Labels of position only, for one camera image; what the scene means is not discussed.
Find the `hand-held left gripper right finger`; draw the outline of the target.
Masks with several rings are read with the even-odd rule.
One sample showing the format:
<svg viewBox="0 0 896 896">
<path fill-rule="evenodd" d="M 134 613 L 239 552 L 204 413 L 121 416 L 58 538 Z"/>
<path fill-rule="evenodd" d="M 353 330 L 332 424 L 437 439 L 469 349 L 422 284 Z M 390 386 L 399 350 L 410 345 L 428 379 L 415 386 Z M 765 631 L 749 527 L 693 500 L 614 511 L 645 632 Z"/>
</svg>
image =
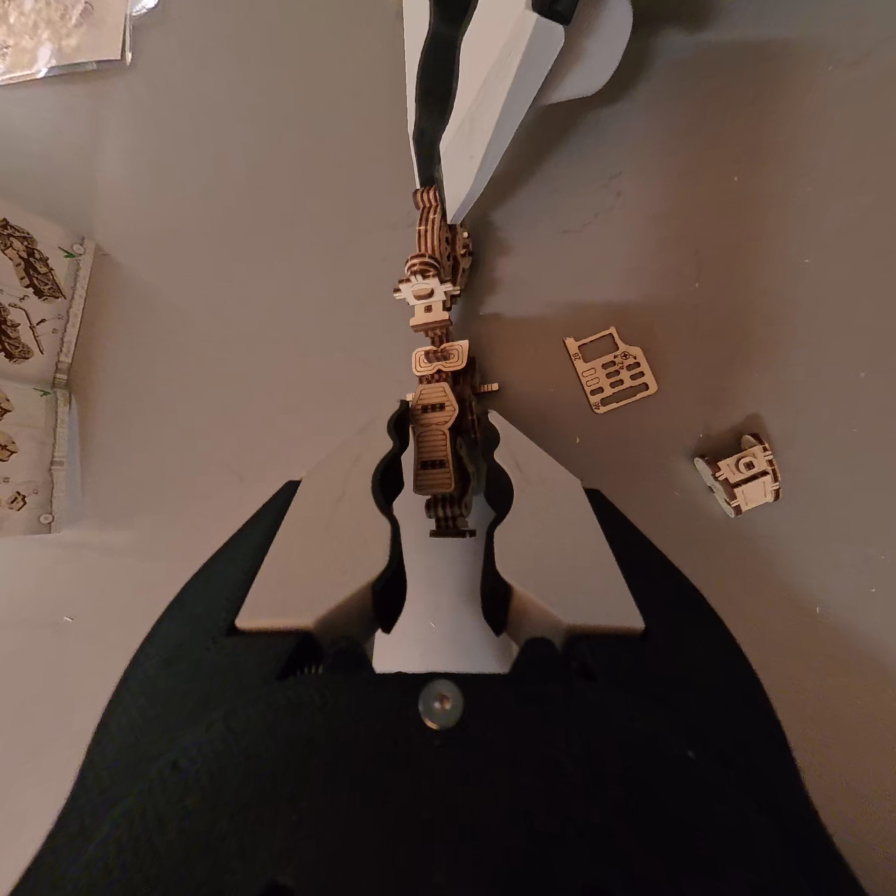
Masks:
<svg viewBox="0 0 896 896">
<path fill-rule="evenodd" d="M 576 476 L 495 410 L 483 453 L 481 606 L 497 635 L 638 635 L 644 620 Z"/>
</svg>

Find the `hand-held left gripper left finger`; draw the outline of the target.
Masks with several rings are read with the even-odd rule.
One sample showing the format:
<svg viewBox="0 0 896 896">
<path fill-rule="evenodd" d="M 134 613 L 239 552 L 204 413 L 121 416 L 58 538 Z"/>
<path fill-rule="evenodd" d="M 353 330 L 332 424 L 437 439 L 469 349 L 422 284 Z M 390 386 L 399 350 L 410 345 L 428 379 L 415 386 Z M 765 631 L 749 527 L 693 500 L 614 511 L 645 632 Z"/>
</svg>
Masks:
<svg viewBox="0 0 896 896">
<path fill-rule="evenodd" d="M 407 596 L 394 503 L 409 403 L 398 401 L 303 476 L 238 614 L 246 632 L 390 633 Z"/>
</svg>

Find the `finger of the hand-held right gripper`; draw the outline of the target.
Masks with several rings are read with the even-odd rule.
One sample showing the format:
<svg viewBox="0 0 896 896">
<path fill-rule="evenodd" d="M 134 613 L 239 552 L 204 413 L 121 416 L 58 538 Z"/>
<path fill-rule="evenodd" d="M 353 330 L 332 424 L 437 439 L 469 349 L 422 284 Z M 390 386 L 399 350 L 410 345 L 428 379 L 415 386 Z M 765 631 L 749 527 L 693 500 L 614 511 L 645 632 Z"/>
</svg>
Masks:
<svg viewBox="0 0 896 896">
<path fill-rule="evenodd" d="M 418 188 L 436 184 L 451 117 L 464 34 L 463 1 L 403 3 L 409 145 Z"/>
<path fill-rule="evenodd" d="M 532 2 L 476 3 L 440 141 L 442 198 L 451 223 L 482 194 L 564 40 L 564 26 L 540 15 Z"/>
</svg>

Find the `wooden motorcycle model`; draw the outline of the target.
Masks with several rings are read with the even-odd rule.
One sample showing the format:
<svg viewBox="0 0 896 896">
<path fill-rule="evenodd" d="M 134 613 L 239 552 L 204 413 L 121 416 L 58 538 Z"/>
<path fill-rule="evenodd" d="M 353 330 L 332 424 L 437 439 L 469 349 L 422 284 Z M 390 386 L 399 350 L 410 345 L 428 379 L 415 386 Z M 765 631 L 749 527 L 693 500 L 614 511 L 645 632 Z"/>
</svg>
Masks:
<svg viewBox="0 0 896 896">
<path fill-rule="evenodd" d="M 469 231 L 449 221 L 436 185 L 415 190 L 413 204 L 416 250 L 393 291 L 409 306 L 411 330 L 425 340 L 411 357 L 412 488 L 425 499 L 433 539 L 471 539 L 469 517 L 485 479 L 478 400 L 498 385 L 481 384 L 469 342 L 454 334 L 452 311 L 473 261 Z"/>
</svg>

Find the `grey desk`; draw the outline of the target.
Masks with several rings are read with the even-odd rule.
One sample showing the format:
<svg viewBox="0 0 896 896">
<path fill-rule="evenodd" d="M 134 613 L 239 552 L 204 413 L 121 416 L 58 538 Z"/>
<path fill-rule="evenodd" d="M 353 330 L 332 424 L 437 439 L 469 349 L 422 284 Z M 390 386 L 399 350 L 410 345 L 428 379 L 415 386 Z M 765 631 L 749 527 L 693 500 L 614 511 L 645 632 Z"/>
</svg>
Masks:
<svg viewBox="0 0 896 896">
<path fill-rule="evenodd" d="M 98 243 L 82 478 L 2 542 L 2 894 L 165 605 L 409 388 L 397 2 L 160 2 L 126 69 L 2 89 L 2 197 Z M 894 2 L 639 2 L 597 95 L 536 109 L 467 218 L 491 404 L 724 618 L 824 823 L 894 894 Z M 655 394 L 595 414 L 564 339 Z M 693 458 L 759 434 L 780 499 Z"/>
</svg>

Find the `small wooden cylinder assembly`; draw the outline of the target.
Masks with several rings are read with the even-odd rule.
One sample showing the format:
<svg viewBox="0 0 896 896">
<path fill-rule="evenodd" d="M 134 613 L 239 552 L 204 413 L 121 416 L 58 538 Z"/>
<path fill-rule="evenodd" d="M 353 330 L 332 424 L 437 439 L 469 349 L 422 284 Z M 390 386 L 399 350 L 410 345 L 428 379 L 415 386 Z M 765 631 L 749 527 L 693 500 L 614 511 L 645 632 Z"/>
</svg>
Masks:
<svg viewBox="0 0 896 896">
<path fill-rule="evenodd" d="M 741 451 L 718 461 L 693 458 L 704 484 L 732 519 L 780 499 L 778 464 L 768 443 L 757 433 L 741 437 Z"/>
</svg>

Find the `clear plastic packaging bag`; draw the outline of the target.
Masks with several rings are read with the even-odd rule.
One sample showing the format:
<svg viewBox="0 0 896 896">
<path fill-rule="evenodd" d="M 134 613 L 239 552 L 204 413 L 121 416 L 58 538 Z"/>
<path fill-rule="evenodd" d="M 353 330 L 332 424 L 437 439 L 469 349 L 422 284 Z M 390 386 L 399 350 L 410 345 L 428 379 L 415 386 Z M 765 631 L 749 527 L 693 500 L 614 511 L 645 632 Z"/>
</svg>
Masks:
<svg viewBox="0 0 896 896">
<path fill-rule="evenodd" d="M 1 84 L 130 61 L 129 1 L 3 1 Z"/>
</svg>

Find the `printed instruction booklet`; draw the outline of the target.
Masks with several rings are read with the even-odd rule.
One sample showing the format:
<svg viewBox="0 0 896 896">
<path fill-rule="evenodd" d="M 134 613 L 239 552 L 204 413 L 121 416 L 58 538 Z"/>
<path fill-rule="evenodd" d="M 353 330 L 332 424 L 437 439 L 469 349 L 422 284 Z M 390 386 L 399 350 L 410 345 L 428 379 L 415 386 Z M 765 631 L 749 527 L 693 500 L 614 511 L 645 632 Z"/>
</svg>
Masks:
<svg viewBox="0 0 896 896">
<path fill-rule="evenodd" d="M 95 242 L 9 203 L 1 213 L 1 536 L 75 516 L 80 444 L 70 374 Z"/>
</svg>

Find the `small slotted wooden puzzle frame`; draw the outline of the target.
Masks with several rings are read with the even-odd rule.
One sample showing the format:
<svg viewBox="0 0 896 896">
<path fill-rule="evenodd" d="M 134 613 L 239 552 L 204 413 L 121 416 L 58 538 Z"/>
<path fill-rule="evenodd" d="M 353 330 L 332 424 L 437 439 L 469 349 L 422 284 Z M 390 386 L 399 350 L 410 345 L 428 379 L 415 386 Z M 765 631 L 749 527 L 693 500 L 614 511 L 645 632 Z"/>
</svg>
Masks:
<svg viewBox="0 0 896 896">
<path fill-rule="evenodd" d="M 564 342 L 593 413 L 601 415 L 657 392 L 643 351 L 625 343 L 615 327 Z"/>
</svg>

